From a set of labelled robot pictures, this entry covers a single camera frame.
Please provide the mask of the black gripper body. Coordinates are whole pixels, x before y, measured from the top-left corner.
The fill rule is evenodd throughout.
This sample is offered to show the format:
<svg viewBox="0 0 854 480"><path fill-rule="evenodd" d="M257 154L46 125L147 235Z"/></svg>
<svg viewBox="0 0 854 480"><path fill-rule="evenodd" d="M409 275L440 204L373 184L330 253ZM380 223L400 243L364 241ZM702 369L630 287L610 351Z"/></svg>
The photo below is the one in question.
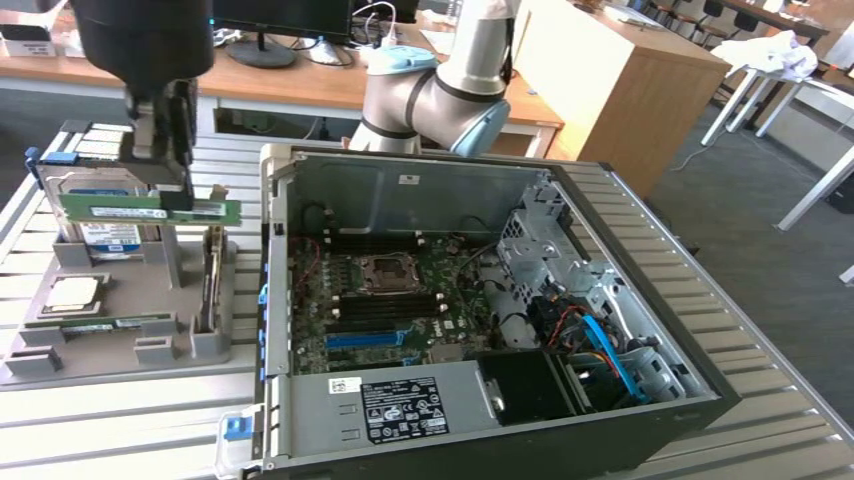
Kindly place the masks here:
<svg viewBox="0 0 854 480"><path fill-rule="evenodd" d="M126 84L167 84L214 65L210 1L74 1L86 58Z"/></svg>

